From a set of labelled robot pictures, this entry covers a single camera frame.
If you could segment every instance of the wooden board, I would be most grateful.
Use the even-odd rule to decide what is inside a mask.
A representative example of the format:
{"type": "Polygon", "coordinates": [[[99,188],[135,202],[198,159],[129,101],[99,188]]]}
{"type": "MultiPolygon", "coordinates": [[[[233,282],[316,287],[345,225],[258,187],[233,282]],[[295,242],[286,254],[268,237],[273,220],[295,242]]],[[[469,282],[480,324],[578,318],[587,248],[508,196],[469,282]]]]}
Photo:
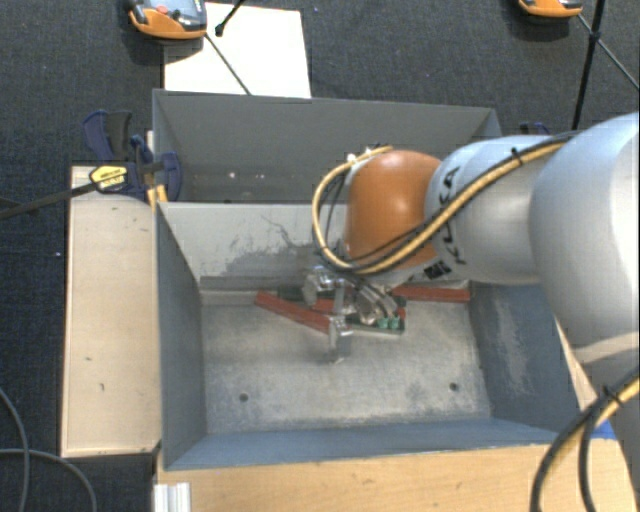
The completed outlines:
{"type": "MultiPolygon", "coordinates": [[[[73,185],[91,169],[74,167],[73,185]]],[[[153,226],[149,206],[130,197],[71,201],[63,457],[146,453],[160,440],[153,226]]]]}
{"type": "MultiPolygon", "coordinates": [[[[158,483],[191,483],[194,512],[219,511],[527,511],[545,446],[366,460],[164,472],[158,483]]],[[[593,492],[599,510],[634,510],[618,444],[593,442],[593,492]]],[[[583,511],[574,451],[543,495],[545,512],[583,511]]]]}

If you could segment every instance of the metal bracket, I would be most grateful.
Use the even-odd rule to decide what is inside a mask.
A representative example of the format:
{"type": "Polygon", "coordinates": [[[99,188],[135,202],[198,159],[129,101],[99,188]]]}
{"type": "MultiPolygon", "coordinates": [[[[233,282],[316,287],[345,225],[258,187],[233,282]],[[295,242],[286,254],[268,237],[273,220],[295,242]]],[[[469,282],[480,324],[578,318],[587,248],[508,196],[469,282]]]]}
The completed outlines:
{"type": "Polygon", "coordinates": [[[191,512],[191,484],[155,484],[153,504],[154,512],[191,512]]]}
{"type": "Polygon", "coordinates": [[[351,355],[353,329],[347,324],[344,316],[346,284],[342,278],[336,278],[333,281],[336,295],[333,301],[333,316],[329,323],[329,359],[333,363],[339,363],[351,355]]]}
{"type": "Polygon", "coordinates": [[[307,274],[302,286],[302,296],[307,306],[313,306],[318,301],[318,292],[335,289],[336,278],[333,273],[323,266],[316,266],[307,274]]]}

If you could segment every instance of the black carpet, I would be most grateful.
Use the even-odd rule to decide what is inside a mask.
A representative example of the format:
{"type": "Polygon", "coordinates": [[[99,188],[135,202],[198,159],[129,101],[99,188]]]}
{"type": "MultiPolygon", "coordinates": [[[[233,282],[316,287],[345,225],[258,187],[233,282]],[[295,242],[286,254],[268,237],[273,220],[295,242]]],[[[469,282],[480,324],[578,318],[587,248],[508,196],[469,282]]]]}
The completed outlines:
{"type": "MultiPolygon", "coordinates": [[[[28,201],[64,189],[92,159],[80,122],[127,109],[151,127],[162,49],[132,31],[120,0],[4,2],[0,16],[0,196],[28,201]]],[[[590,19],[592,0],[586,2],[590,19]]],[[[248,2],[302,12],[312,94],[493,107],[504,133],[523,121],[570,128],[587,33],[577,20],[533,25],[511,0],[248,2]]],[[[640,3],[609,1],[603,39],[638,78],[640,3]]],[[[227,30],[233,29],[231,22],[227,30]]],[[[596,52],[581,127],[638,109],[638,93],[596,52]]],[[[66,206],[0,221],[0,386],[32,447],[56,452],[65,300],[66,206]]],[[[0,448],[19,446],[0,406],[0,448]]],[[[101,511],[150,507],[149,456],[83,461],[101,511]]],[[[0,512],[17,510],[21,462],[0,459],[0,512]]],[[[28,510],[89,510],[61,467],[34,462],[28,510]]]]}

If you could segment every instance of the orange device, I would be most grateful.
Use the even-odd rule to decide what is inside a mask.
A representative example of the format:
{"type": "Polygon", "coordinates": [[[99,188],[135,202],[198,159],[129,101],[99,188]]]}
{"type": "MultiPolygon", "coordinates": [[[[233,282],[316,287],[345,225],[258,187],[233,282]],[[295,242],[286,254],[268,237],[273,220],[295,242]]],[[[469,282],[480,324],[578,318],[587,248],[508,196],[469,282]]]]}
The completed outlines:
{"type": "Polygon", "coordinates": [[[518,0],[524,12],[541,18],[570,18],[582,12],[579,0],[518,0]]]}
{"type": "Polygon", "coordinates": [[[133,26],[161,39],[198,39],[207,32],[204,0],[125,0],[133,26]]]}
{"type": "MultiPolygon", "coordinates": [[[[389,240],[425,221],[424,198],[440,160],[416,151],[390,151],[367,162],[351,180],[345,249],[367,262],[384,254],[389,240]]],[[[400,268],[435,257],[426,244],[400,268]]]]}

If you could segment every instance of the red object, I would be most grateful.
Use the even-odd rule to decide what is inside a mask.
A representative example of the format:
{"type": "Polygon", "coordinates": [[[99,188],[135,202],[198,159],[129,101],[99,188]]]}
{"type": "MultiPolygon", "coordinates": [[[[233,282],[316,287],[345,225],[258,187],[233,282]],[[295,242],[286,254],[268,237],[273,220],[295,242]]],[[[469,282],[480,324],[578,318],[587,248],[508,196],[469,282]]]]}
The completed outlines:
{"type": "Polygon", "coordinates": [[[330,315],[333,313],[333,299],[318,299],[316,303],[311,306],[313,311],[330,315]]]}
{"type": "Polygon", "coordinates": [[[429,288],[426,286],[398,286],[393,295],[407,300],[429,302],[453,302],[463,304],[471,300],[471,293],[466,289],[429,288]]]}
{"type": "Polygon", "coordinates": [[[254,304],[272,313],[284,316],[289,320],[306,325],[324,334],[329,334],[329,319],[316,311],[303,308],[293,302],[280,299],[275,295],[263,291],[257,293],[254,304]]]}

